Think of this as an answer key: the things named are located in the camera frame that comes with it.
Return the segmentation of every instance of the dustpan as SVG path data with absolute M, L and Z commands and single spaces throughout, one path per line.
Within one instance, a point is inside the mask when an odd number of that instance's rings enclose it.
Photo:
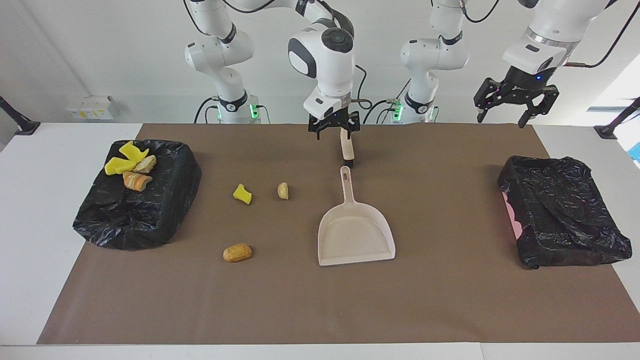
M 393 259 L 396 245 L 384 215 L 353 197 L 351 171 L 340 168 L 344 203 L 327 211 L 318 229 L 320 266 Z

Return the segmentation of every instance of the black stand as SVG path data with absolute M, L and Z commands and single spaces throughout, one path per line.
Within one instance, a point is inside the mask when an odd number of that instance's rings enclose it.
M 638 97 L 631 105 L 624 109 L 620 113 L 620 115 L 618 115 L 609 125 L 594 126 L 593 128 L 596 130 L 596 133 L 600 135 L 600 138 L 606 140 L 617 140 L 618 138 L 616 138 L 616 135 L 613 135 L 613 131 L 618 125 L 622 124 L 626 118 L 636 112 L 638 110 L 638 107 L 640 107 L 640 97 Z
M 5 101 L 3 97 L 0 96 L 0 108 L 6 112 L 16 124 L 18 124 L 19 130 L 15 132 L 16 135 L 31 135 L 33 134 L 38 126 L 40 126 L 39 121 L 31 121 L 28 117 L 19 113 L 16 109 L 12 108 L 8 102 Z

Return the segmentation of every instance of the brown surface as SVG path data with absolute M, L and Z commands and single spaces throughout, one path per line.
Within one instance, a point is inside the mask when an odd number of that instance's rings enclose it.
M 547 156 L 531 127 L 366 126 L 356 200 L 378 208 L 396 258 L 321 268 L 317 227 L 342 202 L 339 134 L 305 126 L 144 125 L 189 144 L 200 192 L 173 242 L 85 244 L 40 344 L 640 341 L 613 268 L 524 269 L 496 185 L 510 155 Z M 291 199 L 276 187 L 287 181 Z M 231 197 L 238 183 L 251 206 Z M 251 259 L 226 263 L 246 242 Z

